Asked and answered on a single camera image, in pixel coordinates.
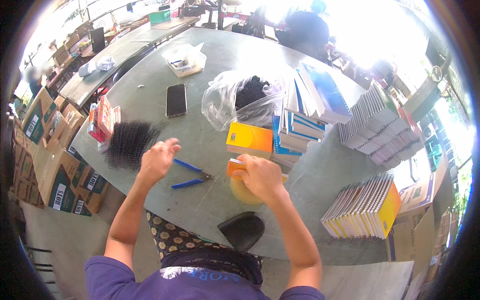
blue pliers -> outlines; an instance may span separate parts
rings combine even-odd
[[[190,180],[190,181],[187,181],[187,182],[183,182],[183,183],[179,183],[179,184],[174,184],[174,185],[172,185],[172,188],[173,188],[174,190],[176,190],[176,189],[181,189],[181,188],[186,188],[186,187],[188,187],[188,186],[192,186],[192,185],[195,185],[195,184],[199,184],[199,183],[202,183],[202,182],[204,182],[204,181],[206,181],[206,180],[211,180],[211,179],[214,178],[212,175],[203,172],[202,169],[197,168],[197,167],[195,167],[195,166],[192,166],[191,164],[186,163],[186,162],[184,162],[184,161],[182,161],[182,160],[174,159],[173,161],[174,161],[175,163],[183,166],[183,167],[186,167],[186,168],[192,170],[193,172],[199,172],[199,173],[200,173],[200,176],[202,176],[202,177],[200,177],[200,178],[196,178],[196,179],[193,179],[193,180]]]

gray table surface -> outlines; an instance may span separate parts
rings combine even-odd
[[[113,75],[127,59],[139,54],[155,42],[194,24],[199,19],[200,18],[185,20],[185,23],[170,29],[153,29],[151,28],[150,22],[148,22],[132,30],[92,58],[97,61],[103,56],[112,56],[115,60],[115,65],[110,70],[95,70],[92,74],[83,78],[77,73],[67,82],[62,90],[60,90],[60,95],[68,98],[80,107],[83,106],[94,91],[96,91],[108,77]]]
[[[187,43],[205,42],[205,70],[177,78],[161,57],[163,51]],[[112,106],[120,105],[122,120],[167,121],[159,140],[171,136],[180,140],[182,150],[177,158],[203,168],[213,175],[194,187],[172,190],[172,184],[195,178],[191,171],[173,165],[163,180],[149,192],[145,208],[162,218],[201,236],[224,244],[225,237],[217,224],[244,211],[256,211],[265,220],[265,233],[250,252],[267,257],[287,259],[280,229],[266,205],[250,206],[237,201],[225,172],[227,161],[236,154],[226,151],[227,132],[217,132],[201,113],[203,92],[219,73],[259,64],[286,63],[295,68],[303,60],[331,73],[347,104],[351,107],[364,89],[321,62],[302,53],[259,38],[203,28],[189,29],[161,45],[123,76],[107,97]],[[165,117],[166,88],[186,84],[188,113],[168,120]],[[127,194],[136,173],[111,169],[97,152],[97,142],[83,124],[73,144],[82,157],[111,184]],[[335,200],[342,186],[383,171],[366,155],[344,147],[339,142],[338,126],[328,126],[321,143],[310,143],[308,151],[289,172],[285,187],[305,225],[315,239],[324,264],[350,265],[386,261],[385,241],[380,239],[334,240],[324,229],[320,217]]]

transparent plastic box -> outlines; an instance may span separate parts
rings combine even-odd
[[[205,68],[205,62],[207,60],[207,56],[205,54],[189,44],[180,45],[173,49],[167,50],[162,53],[162,57],[165,58],[168,66],[178,78],[184,78],[203,71]],[[181,62],[172,64],[172,62],[179,60],[184,60],[185,65],[181,67],[178,66],[179,64],[182,64]]]

black smartphone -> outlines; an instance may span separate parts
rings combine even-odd
[[[169,86],[167,88],[167,118],[181,116],[187,113],[187,93],[185,84]]]

purple t-shirt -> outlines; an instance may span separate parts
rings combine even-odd
[[[160,269],[142,283],[126,264],[105,256],[94,256],[85,263],[89,299],[269,299],[250,281],[232,273],[196,267]],[[319,290],[294,287],[280,300],[324,300]]]

